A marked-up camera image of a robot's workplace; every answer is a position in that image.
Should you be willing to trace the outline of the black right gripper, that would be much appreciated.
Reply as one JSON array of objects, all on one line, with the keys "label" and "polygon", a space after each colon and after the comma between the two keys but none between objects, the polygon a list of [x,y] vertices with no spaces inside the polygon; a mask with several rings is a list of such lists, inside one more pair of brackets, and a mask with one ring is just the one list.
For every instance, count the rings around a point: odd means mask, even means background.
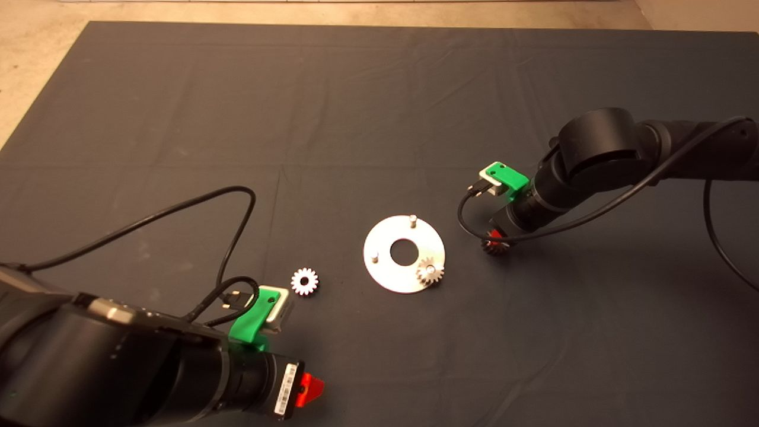
[{"label": "black right gripper", "polygon": [[570,187],[553,175],[535,176],[529,187],[504,208],[491,216],[490,226],[496,231],[486,235],[496,240],[484,240],[483,248],[509,248],[501,241],[506,236],[532,233],[570,209]]}]

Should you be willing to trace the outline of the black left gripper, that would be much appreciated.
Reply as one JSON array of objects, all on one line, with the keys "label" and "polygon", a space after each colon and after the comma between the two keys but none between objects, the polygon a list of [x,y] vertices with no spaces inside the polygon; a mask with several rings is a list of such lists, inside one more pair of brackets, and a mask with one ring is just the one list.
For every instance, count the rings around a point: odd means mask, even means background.
[{"label": "black left gripper", "polygon": [[231,347],[219,411],[289,419],[295,407],[303,408],[320,397],[324,387],[323,380],[305,372],[303,360],[254,347]]}]

